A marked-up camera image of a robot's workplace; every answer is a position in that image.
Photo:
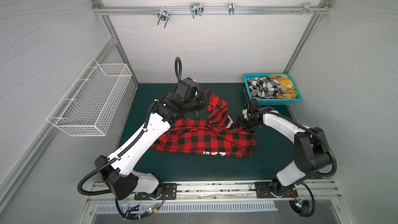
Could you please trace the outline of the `red black plaid shirt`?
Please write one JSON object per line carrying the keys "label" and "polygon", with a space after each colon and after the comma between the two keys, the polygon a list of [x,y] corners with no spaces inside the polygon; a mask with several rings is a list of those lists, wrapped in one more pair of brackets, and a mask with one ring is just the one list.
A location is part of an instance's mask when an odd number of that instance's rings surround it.
{"label": "red black plaid shirt", "polygon": [[180,119],[151,146],[163,152],[194,153],[207,156],[245,158],[257,150],[253,133],[239,127],[229,115],[226,101],[213,90],[209,97],[207,119]]}

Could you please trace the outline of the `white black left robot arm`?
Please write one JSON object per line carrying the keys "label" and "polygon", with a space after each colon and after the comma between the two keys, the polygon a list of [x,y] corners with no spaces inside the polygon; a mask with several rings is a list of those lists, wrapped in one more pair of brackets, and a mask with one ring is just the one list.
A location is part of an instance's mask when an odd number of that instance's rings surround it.
{"label": "white black left robot arm", "polygon": [[103,182],[117,200],[133,193],[159,196],[161,180],[154,174],[137,172],[134,167],[152,144],[186,113],[200,111],[208,103],[208,96],[195,80],[179,81],[173,92],[153,102],[144,124],[127,142],[110,155],[95,160]]}

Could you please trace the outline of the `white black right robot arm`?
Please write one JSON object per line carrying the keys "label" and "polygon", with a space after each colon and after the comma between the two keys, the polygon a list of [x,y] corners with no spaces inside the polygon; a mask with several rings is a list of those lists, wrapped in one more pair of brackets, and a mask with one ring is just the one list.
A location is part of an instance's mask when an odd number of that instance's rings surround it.
{"label": "white black right robot arm", "polygon": [[333,176],[337,161],[321,128],[309,128],[282,115],[270,106],[262,107],[256,99],[248,99],[243,117],[237,119],[239,127],[254,133],[260,125],[270,127],[293,144],[293,161],[262,187],[281,198],[294,185],[314,176]]}

